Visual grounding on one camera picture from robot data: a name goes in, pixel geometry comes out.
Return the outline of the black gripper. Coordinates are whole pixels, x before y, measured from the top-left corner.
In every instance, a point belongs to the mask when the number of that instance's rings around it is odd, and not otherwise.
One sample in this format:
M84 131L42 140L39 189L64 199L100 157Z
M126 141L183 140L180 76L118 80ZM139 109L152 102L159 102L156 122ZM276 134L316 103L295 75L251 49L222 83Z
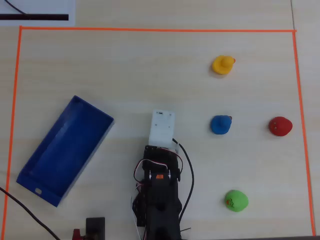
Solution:
M164 147L146 145L144 148L143 158L164 164L174 173L183 171L183 160L178 153Z

